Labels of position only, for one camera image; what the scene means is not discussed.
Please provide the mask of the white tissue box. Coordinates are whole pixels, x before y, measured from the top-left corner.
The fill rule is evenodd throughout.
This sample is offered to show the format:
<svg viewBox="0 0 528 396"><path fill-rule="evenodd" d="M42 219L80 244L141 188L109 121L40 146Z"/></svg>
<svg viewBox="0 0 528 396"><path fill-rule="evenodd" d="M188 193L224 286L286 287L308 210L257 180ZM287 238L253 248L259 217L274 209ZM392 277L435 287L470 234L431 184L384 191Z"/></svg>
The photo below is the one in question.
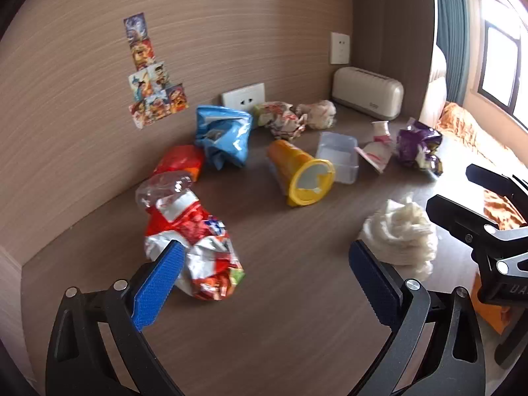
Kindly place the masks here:
<svg viewBox="0 0 528 396"><path fill-rule="evenodd" d="M365 115L392 121L400 115L405 89L398 80L357 67L338 69L332 99Z"/></svg>

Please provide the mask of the purple snack bag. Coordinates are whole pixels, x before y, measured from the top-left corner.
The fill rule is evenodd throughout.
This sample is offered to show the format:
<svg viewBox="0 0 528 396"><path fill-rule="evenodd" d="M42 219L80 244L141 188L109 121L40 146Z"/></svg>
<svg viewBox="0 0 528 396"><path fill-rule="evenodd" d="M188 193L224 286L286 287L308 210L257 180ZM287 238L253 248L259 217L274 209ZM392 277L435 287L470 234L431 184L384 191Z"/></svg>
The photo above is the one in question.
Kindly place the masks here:
<svg viewBox="0 0 528 396"><path fill-rule="evenodd" d="M396 157L406 167L440 177L443 174L443 165L437 152L442 141L443 135L439 131L410 118L397 135Z"/></svg>

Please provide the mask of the clear plastic box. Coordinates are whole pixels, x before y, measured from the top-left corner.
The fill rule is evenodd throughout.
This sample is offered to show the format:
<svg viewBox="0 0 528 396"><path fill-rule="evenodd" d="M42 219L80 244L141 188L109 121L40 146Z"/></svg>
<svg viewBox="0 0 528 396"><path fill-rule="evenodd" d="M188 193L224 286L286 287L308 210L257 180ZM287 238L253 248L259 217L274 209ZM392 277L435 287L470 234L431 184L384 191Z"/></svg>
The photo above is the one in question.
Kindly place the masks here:
<svg viewBox="0 0 528 396"><path fill-rule="evenodd" d="M325 131L319 136L316 158L326 159L334 165L336 180L342 184L354 184L359 170L355 137Z"/></svg>

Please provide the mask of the white tissue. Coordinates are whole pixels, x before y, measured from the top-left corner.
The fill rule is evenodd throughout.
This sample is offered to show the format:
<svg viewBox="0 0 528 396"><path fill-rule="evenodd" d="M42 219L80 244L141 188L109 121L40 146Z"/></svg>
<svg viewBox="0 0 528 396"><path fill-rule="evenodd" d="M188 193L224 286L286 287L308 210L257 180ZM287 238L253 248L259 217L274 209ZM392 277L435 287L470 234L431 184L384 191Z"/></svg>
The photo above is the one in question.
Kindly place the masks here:
<svg viewBox="0 0 528 396"><path fill-rule="evenodd" d="M363 223L358 238L378 261L394 266L405 278L427 280L433 271L439 238L425 209L408 196L388 199Z"/></svg>

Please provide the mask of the beige paper ball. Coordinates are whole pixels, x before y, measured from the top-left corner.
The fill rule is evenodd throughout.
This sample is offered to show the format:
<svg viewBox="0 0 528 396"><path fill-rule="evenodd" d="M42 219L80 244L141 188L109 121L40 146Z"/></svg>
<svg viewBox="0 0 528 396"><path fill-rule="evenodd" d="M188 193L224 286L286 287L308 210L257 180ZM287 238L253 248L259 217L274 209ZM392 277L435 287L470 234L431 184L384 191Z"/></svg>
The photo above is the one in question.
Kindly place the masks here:
<svg viewBox="0 0 528 396"><path fill-rule="evenodd" d="M305 119L306 125L312 130L325 130L334 126L337 117L335 105L328 100L314 104L299 104L295 111Z"/></svg>

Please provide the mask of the pink white pouch with cap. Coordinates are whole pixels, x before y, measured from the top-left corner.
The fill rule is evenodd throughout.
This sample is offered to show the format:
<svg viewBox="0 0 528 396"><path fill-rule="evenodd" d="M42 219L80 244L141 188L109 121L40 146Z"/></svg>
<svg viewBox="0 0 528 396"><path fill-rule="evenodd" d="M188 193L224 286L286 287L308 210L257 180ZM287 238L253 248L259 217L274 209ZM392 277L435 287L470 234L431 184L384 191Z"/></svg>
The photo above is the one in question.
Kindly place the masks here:
<svg viewBox="0 0 528 396"><path fill-rule="evenodd" d="M395 149L394 140L388 128L388 121L372 122L373 140L363 148L355 150L378 174L383 174Z"/></svg>

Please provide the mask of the window frame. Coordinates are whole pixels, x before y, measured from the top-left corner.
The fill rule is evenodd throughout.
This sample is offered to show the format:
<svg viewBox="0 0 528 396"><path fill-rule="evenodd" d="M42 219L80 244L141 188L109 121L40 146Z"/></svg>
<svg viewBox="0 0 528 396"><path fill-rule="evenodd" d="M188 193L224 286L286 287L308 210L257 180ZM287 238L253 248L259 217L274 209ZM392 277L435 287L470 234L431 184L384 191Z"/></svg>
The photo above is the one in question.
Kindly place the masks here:
<svg viewBox="0 0 528 396"><path fill-rule="evenodd" d="M527 125L527 27L508 0L480 0L478 93Z"/></svg>

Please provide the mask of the orange red snack wrapper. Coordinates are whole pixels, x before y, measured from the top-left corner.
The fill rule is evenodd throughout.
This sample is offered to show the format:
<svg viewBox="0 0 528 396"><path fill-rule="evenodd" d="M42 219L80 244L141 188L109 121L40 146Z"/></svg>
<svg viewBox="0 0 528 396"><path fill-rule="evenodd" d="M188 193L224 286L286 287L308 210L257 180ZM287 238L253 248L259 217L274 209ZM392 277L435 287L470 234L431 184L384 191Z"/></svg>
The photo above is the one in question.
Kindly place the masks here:
<svg viewBox="0 0 528 396"><path fill-rule="evenodd" d="M174 146L163 155L153 174L186 172L190 174L193 182L197 182L204 162L205 154L202 148L194 145Z"/></svg>

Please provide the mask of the red silver snack bag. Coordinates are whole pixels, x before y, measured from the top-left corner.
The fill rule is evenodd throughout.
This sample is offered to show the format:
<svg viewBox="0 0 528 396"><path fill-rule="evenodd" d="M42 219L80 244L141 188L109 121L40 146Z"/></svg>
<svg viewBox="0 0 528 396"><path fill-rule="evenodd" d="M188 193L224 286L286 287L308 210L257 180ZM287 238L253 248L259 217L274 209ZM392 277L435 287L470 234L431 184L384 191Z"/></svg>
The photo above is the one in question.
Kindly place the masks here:
<svg viewBox="0 0 528 396"><path fill-rule="evenodd" d="M225 224L204 208L185 171L155 174L136 189L137 204L149 215L144 249L154 261L169 242L183 245L184 261L175 287L202 300L230 297L244 277Z"/></svg>

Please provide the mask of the orange bed cover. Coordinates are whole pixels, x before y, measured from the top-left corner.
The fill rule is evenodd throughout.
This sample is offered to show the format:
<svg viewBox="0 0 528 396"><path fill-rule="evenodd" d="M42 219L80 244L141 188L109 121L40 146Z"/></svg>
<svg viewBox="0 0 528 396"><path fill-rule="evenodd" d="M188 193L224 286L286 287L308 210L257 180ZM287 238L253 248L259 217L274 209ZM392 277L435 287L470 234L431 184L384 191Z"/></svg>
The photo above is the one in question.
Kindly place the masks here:
<svg viewBox="0 0 528 396"><path fill-rule="evenodd" d="M527 226L527 218L514 205L509 191L513 173L525 169L514 152L485 131L474 116L455 102L447 102L435 129L457 140L481 160L466 169L466 177L480 186L481 205L478 210L502 231Z"/></svg>

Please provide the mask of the blue plastic bag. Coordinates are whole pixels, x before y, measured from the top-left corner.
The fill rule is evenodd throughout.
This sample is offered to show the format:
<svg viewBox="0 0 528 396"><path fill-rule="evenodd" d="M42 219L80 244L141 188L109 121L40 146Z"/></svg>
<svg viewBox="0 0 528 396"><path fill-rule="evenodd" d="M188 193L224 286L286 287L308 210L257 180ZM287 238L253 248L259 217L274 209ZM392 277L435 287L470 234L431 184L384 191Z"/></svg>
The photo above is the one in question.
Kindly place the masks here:
<svg viewBox="0 0 528 396"><path fill-rule="evenodd" d="M195 145L217 170L226 163L244 167L249 154L252 116L225 106L198 106Z"/></svg>

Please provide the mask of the patterned paper wrapper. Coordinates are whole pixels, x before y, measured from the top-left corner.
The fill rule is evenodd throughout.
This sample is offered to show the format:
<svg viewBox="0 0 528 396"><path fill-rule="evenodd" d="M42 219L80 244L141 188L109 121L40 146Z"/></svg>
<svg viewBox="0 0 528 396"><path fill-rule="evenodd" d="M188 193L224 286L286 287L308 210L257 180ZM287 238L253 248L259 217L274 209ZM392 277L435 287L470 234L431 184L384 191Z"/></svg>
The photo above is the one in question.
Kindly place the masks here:
<svg viewBox="0 0 528 396"><path fill-rule="evenodd" d="M298 116L292 105L282 101L265 102L253 109L259 127L270 130L276 140L293 141L306 127L306 115Z"/></svg>

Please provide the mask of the cartoon stickers on wall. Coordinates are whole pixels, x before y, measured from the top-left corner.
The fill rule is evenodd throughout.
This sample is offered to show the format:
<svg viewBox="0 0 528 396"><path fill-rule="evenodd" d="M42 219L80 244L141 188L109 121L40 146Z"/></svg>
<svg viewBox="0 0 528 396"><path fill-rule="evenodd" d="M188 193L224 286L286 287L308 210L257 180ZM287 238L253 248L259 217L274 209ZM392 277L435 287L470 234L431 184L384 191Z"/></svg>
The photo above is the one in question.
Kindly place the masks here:
<svg viewBox="0 0 528 396"><path fill-rule="evenodd" d="M173 83L166 63L157 60L144 13L125 18L123 25L136 69L128 76L133 97L129 112L141 130L186 110L189 103L183 84Z"/></svg>

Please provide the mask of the upper white wall socket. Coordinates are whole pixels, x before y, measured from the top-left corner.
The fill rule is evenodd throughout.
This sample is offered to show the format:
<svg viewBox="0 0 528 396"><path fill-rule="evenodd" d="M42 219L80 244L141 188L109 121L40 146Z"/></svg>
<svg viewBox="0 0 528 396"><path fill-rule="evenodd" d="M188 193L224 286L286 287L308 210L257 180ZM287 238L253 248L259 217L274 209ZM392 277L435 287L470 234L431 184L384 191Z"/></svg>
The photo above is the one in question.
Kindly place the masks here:
<svg viewBox="0 0 528 396"><path fill-rule="evenodd" d="M345 65L350 62L350 36L343 33L330 33L329 62L332 65Z"/></svg>

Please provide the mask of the yellow orange paper cup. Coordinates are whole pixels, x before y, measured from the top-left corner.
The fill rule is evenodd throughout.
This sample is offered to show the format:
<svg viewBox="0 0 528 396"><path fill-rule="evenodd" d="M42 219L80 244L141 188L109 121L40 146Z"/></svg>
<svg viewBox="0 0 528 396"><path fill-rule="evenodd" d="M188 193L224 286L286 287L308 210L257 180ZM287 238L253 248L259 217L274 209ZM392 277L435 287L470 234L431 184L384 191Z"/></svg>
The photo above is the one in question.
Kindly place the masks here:
<svg viewBox="0 0 528 396"><path fill-rule="evenodd" d="M328 194L336 178L331 161L315 158L286 140L275 140L267 149L279 186L292 208L307 207Z"/></svg>

